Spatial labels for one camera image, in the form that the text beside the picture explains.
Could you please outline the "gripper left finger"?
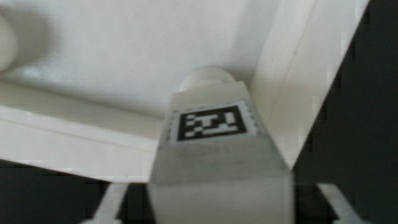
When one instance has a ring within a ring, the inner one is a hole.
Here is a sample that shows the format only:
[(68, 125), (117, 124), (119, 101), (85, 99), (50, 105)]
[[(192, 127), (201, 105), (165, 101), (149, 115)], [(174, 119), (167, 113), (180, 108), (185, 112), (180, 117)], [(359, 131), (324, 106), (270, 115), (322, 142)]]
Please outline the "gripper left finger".
[(151, 224), (151, 205), (144, 184), (112, 183), (93, 217), (78, 224)]

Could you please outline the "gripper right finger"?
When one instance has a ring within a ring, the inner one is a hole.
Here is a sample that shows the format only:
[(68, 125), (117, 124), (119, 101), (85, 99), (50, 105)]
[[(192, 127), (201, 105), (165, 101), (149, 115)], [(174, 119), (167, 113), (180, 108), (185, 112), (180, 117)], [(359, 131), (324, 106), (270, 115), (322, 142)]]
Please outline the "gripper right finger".
[(372, 224), (336, 184), (295, 184), (295, 224)]

